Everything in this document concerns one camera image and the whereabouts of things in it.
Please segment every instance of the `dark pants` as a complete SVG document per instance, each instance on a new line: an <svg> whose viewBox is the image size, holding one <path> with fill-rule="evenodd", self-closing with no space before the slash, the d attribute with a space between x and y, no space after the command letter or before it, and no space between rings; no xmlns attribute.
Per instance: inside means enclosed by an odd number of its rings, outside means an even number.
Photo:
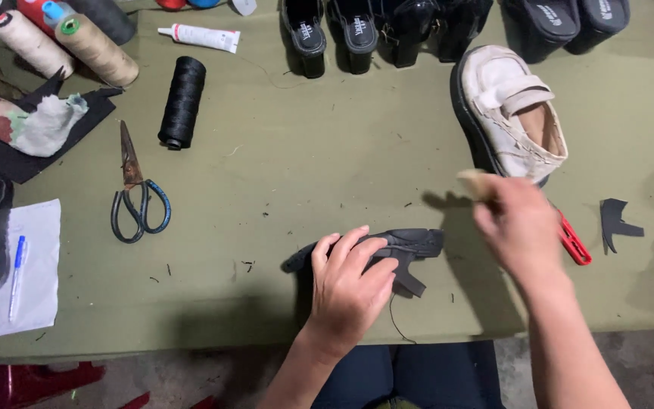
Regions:
<svg viewBox="0 0 654 409"><path fill-rule="evenodd" d="M421 409L503 409L494 342L356 347L337 364L313 409L363 409L402 397Z"/></svg>

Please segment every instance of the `white loafer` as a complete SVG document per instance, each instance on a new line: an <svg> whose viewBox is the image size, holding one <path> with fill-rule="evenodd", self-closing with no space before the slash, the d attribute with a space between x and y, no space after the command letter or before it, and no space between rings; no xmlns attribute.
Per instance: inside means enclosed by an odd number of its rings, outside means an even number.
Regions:
<svg viewBox="0 0 654 409"><path fill-rule="evenodd" d="M488 45L466 53L450 79L453 109L476 167L540 186L568 156L549 86L515 52Z"/></svg>

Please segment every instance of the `red handle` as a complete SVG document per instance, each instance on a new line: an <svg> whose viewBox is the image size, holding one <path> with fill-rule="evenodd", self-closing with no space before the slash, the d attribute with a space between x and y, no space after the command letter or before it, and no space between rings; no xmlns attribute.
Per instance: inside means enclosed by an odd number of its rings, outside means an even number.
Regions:
<svg viewBox="0 0 654 409"><path fill-rule="evenodd" d="M567 253L569 253L569 255L572 256L572 259L574 259L574 262L579 265L590 264L592 262L592 256L589 255L589 251L587 251L586 247L582 244L577 233L574 232L572 225L564 218L562 210L557 209L557 211L561 218L559 225L559 238L562 240L564 248L567 249Z"/></svg>

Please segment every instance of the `table surface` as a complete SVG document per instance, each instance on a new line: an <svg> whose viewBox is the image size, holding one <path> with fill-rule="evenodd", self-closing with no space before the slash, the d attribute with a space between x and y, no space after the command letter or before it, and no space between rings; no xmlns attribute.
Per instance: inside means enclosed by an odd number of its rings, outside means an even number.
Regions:
<svg viewBox="0 0 654 409"><path fill-rule="evenodd" d="M580 267L564 257L594 331L654 328L654 2L631 6L631 25L595 51L560 50L531 67L557 95L570 155L544 191L595 258ZM397 70L376 52L370 71L353 76L328 34L325 75L304 79L290 72L275 0L249 17L222 6L136 18L138 34L123 49L140 77L59 166L16 187L15 206L62 203L59 311L54 327L0 337L0 362L288 342L296 282L280 262L366 223L373 232L445 229L443 254L411 265L427 286L423 298L392 303L405 336L424 343L525 331L525 309L454 178L472 160L450 103L453 64L424 52ZM172 23L239 30L238 54L156 32ZM506 44L497 6L474 41L482 44ZM202 61L208 76L192 147L168 151L156 134L181 55ZM42 82L7 56L0 47L7 76L29 89ZM97 87L74 76L62 94ZM122 189L119 120L143 175L173 207L165 231L133 245L115 239L108 217ZM615 236L619 253L605 256L599 204L611 197L629 202L624 220L646 237ZM254 262L250 272L242 261ZM401 342L387 308L364 342Z"/></svg>

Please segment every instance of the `blue pen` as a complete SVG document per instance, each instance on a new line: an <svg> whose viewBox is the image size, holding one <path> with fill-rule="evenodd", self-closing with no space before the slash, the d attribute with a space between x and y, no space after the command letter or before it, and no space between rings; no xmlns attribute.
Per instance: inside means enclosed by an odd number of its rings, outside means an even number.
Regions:
<svg viewBox="0 0 654 409"><path fill-rule="evenodd" d="M17 244L17 255L14 256L14 272L12 273L12 296L9 298L9 322L12 321L14 316L14 300L17 297L17 289L19 287L19 274L22 269L22 256L24 254L24 247L26 241L24 236L19 236L19 243Z"/></svg>

